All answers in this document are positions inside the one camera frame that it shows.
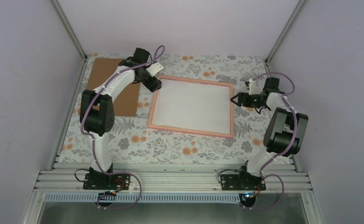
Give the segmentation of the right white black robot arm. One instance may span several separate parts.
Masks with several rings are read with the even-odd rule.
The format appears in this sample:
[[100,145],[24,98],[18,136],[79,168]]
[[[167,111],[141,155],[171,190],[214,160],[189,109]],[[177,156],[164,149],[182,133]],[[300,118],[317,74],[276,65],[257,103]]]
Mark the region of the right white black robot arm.
[[255,79],[246,82],[248,92],[240,92],[231,98],[239,107],[262,109],[272,112],[264,134],[264,150],[246,161],[239,169],[237,185],[243,190],[259,186],[264,182],[265,171],[281,157],[297,154],[302,146],[308,124],[308,116],[297,112],[288,100],[287,93],[279,89],[279,79],[268,77],[257,91]]

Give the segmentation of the brown cardboard backing board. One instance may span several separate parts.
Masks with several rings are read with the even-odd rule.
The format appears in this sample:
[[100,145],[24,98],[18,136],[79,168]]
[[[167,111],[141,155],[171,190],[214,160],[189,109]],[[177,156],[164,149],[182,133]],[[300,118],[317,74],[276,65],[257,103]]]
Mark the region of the brown cardboard backing board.
[[[96,58],[86,88],[93,90],[104,83],[122,61],[120,58]],[[138,106],[140,84],[129,84],[114,101],[115,116],[134,117]]]

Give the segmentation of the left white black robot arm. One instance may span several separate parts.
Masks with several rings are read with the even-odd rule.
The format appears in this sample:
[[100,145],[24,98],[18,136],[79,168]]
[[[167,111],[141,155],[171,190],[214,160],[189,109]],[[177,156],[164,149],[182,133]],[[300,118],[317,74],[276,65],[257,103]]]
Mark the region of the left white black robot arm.
[[93,161],[82,180],[84,189],[110,189],[126,184],[126,172],[113,173],[110,156],[109,133],[115,122],[114,101],[130,84],[142,83],[149,91],[156,92],[162,82],[155,75],[163,69],[158,59],[165,47],[159,46],[154,54],[136,48],[133,56],[120,61],[115,72],[93,90],[81,94],[80,131],[92,138]]

